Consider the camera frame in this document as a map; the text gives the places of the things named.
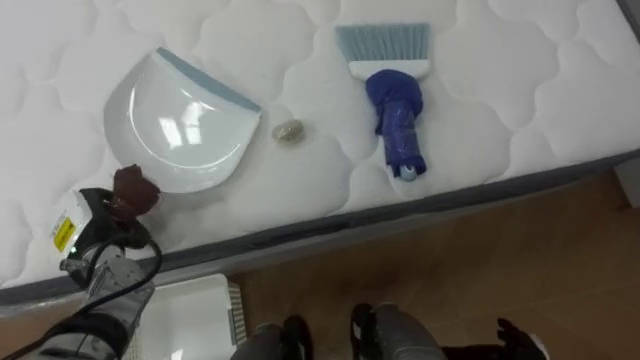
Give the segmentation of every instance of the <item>robotic arm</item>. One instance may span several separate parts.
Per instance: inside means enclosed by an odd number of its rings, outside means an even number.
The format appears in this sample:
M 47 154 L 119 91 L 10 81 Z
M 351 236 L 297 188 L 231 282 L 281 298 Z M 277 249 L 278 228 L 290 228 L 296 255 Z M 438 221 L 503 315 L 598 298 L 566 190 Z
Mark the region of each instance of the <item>robotic arm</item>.
M 125 258 L 118 246 L 108 246 L 101 258 L 87 289 L 87 305 L 50 329 L 45 335 L 48 339 L 32 359 L 112 360 L 124 356 L 154 286 L 147 282 L 137 290 L 99 304 L 101 299 L 145 278 L 140 266 Z
M 53 326 L 38 341 L 3 358 L 121 359 L 155 287 L 161 251 L 137 221 L 123 223 L 107 211 L 113 194 L 104 189 L 71 193 L 53 227 L 52 239 L 65 256 L 60 267 L 88 293 L 85 305 Z M 151 271 L 126 258 L 126 248 L 150 246 Z

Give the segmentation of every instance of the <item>light blue bristles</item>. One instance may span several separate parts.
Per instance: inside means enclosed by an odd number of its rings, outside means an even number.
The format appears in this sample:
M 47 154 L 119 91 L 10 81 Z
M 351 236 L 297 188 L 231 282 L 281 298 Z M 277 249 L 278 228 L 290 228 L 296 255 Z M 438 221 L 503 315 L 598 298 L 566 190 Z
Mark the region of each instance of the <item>light blue bristles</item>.
M 429 24 L 338 26 L 338 44 L 347 61 L 424 60 Z

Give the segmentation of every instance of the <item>yellow label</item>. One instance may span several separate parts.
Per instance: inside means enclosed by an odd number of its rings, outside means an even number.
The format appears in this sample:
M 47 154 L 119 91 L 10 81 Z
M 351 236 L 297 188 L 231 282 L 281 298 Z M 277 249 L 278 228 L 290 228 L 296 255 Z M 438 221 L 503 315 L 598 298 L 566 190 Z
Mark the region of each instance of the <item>yellow label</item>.
M 76 231 L 76 226 L 73 225 L 71 219 L 66 218 L 62 222 L 62 225 L 58 228 L 58 232 L 56 236 L 53 238 L 53 244 L 56 246 L 59 252 L 63 252 L 64 248 L 67 246 L 69 239 L 73 236 L 73 233 Z

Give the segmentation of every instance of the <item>gray pants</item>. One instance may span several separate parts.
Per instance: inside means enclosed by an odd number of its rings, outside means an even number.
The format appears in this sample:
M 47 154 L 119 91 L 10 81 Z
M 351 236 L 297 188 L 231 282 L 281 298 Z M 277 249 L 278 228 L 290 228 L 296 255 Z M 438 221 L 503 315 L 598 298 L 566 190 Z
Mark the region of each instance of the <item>gray pants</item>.
M 413 316 L 395 305 L 375 309 L 375 337 L 377 353 L 383 360 L 446 360 L 433 336 Z M 238 347 L 231 360 L 304 360 L 297 344 L 287 341 L 278 325 L 265 325 Z
M 384 360 L 446 360 L 431 333 L 396 305 L 374 310 L 376 332 Z

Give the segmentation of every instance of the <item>black cable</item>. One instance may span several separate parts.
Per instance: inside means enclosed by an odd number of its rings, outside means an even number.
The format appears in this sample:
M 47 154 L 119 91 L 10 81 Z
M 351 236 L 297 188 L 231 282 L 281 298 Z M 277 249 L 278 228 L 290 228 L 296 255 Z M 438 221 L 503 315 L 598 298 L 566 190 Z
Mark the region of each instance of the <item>black cable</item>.
M 105 241 L 104 243 L 100 244 L 100 247 L 96 249 L 96 252 L 91 257 L 90 264 L 92 265 L 92 267 L 89 268 L 89 270 L 87 271 L 87 280 L 88 280 L 88 282 L 90 282 L 91 278 L 93 278 L 93 270 L 92 269 L 97 265 L 98 259 L 102 255 L 102 252 L 104 252 L 104 250 L 109 245 L 114 245 L 118 240 L 120 240 L 119 237 L 114 237 L 112 239 L 109 239 L 109 240 Z M 148 282 L 150 282 L 154 278 L 154 276 L 156 276 L 158 274 L 158 272 L 160 271 L 160 267 L 162 266 L 162 250 L 160 250 L 160 246 L 158 246 L 158 244 L 155 241 L 153 241 L 153 239 L 149 239 L 147 244 L 151 247 L 151 249 L 153 250 L 153 253 L 156 256 L 156 263 L 155 263 L 153 269 L 151 269 L 151 271 L 144 278 L 140 279 L 140 281 L 137 281 L 137 282 L 135 282 L 134 284 L 132 284 L 130 286 L 127 286 L 126 288 L 120 289 L 120 290 L 118 290 L 118 291 L 116 291 L 114 293 L 111 293 L 109 295 L 103 296 L 100 299 L 83 306 L 82 308 L 80 308 L 80 310 L 76 311 L 72 316 L 86 314 L 87 312 L 97 308 L 100 305 L 104 305 L 104 304 L 108 303 L 111 300 L 117 299 L 117 298 L 119 298 L 121 296 L 129 294 L 129 293 L 131 293 L 133 291 L 136 291 L 139 288 L 143 287 Z M 3 357 L 2 360 L 17 360 L 17 359 L 29 354 L 30 352 L 36 350 L 40 346 L 42 346 L 42 344 L 44 344 L 47 340 L 49 340 L 49 336 L 47 336 L 47 334 L 45 334 L 40 339 L 32 342 L 31 344 L 26 345 L 26 346 L 24 346 L 24 347 L 22 347 L 22 348 L 20 348 L 20 349 L 18 349 L 16 351 L 14 351 L 13 353 Z
M 124 296 L 128 293 L 131 293 L 133 291 L 138 290 L 139 288 L 141 288 L 142 286 L 144 286 L 145 284 L 147 284 L 148 282 L 150 282 L 154 276 L 156 276 L 156 274 L 158 274 L 158 272 L 160 271 L 160 267 L 162 266 L 162 251 L 160 250 L 160 247 L 158 246 L 158 244 L 153 241 L 152 239 L 149 239 L 148 245 L 151 247 L 151 249 L 153 250 L 154 254 L 156 255 L 156 263 L 153 267 L 153 269 L 147 274 L 147 276 L 145 276 L 144 278 L 142 278 L 140 281 L 137 281 L 136 283 L 127 286 L 124 289 L 120 289 L 114 293 L 111 293 L 107 296 L 103 296 L 100 299 L 87 304 L 85 306 L 83 306 L 80 310 L 78 310 L 75 315 L 80 315 L 80 314 L 86 314 L 87 312 L 95 309 L 96 307 L 103 305 L 105 303 L 108 303 L 111 300 L 117 299 L 121 296 Z
M 89 285 L 91 285 L 91 281 L 93 281 L 93 273 L 95 272 L 96 267 L 98 267 L 98 260 L 100 260 L 102 253 L 111 245 L 122 246 L 123 244 L 126 244 L 125 240 L 128 240 L 128 239 L 129 239 L 128 235 L 118 234 L 110 237 L 109 239 L 101 242 L 100 245 L 98 245 L 98 248 L 96 249 L 96 251 L 93 253 L 93 256 L 91 257 L 91 261 L 89 262 L 89 266 L 87 269 L 87 274 L 85 275 L 85 288 L 88 288 Z

